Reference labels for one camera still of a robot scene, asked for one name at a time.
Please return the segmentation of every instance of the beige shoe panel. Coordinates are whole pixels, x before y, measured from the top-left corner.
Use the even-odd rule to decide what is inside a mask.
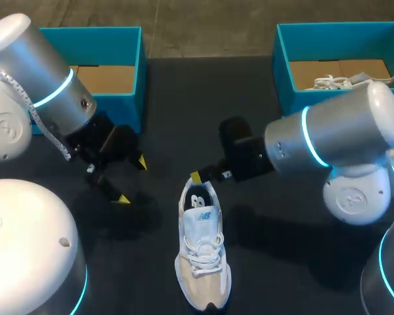
[[[179,271],[183,281],[183,289],[195,307],[204,310],[209,303],[213,303],[217,308],[221,308],[225,304],[229,293],[229,278],[226,290],[221,294],[220,273],[206,274],[195,278],[192,275],[190,263],[184,257],[179,257]]]

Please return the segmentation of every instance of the shoe sole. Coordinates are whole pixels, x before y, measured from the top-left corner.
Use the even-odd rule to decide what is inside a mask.
[[[228,298],[226,299],[225,303],[223,303],[223,305],[220,307],[220,309],[222,309],[226,305],[226,303],[227,303],[227,301],[229,299],[230,289],[232,289],[232,273],[230,272],[230,267],[229,267],[228,264],[226,264],[226,267],[227,267],[227,273],[228,273],[228,278],[229,278]],[[175,258],[175,273],[177,274],[177,279],[178,279],[179,286],[181,287],[181,290],[184,293],[184,296],[185,296],[186,300],[188,301],[188,303],[190,303],[190,305],[192,307],[194,307],[196,310],[199,310],[199,311],[203,312],[204,310],[200,310],[197,306],[195,306],[192,303],[192,301],[190,301],[190,299],[188,298],[188,295],[185,293],[185,290],[183,288],[183,283],[181,281],[181,276],[179,274],[179,254],[177,255],[177,258]]]

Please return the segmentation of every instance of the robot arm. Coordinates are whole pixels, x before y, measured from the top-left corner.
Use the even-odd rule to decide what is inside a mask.
[[[24,14],[0,20],[0,161],[16,158],[32,137],[28,112],[66,160],[89,164],[87,180],[112,201],[129,203],[103,175],[113,161],[145,169],[138,137],[114,125],[72,69]]]
[[[195,182],[247,180],[331,168],[324,201],[349,224],[374,222],[394,194],[394,95],[371,83],[267,125],[254,137],[241,118],[224,121],[225,159],[192,174]]]

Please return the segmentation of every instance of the shoe laces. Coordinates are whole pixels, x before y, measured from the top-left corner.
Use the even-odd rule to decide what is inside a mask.
[[[220,255],[224,241],[222,233],[218,233],[214,240],[199,240],[195,246],[189,244],[185,236],[184,241],[187,252],[186,257],[190,261],[194,277],[222,270]]]
[[[328,74],[327,77],[315,79],[313,90],[338,90],[348,89],[352,86],[346,77],[333,77]]]

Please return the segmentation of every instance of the cable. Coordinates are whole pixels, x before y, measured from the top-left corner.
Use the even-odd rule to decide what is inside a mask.
[[[3,70],[0,70],[0,79],[11,85],[12,88],[19,94],[25,106],[28,108],[29,113],[31,114],[33,120],[36,122],[39,130],[48,138],[48,140],[51,141],[51,143],[53,143],[60,150],[66,161],[70,161],[72,155],[69,153],[67,148],[63,145],[63,143],[61,143],[52,133],[48,131],[46,126],[41,121],[41,118],[39,118],[39,115],[36,109],[34,108],[31,99],[29,98],[28,94],[26,94],[22,86],[9,74],[5,73]]]

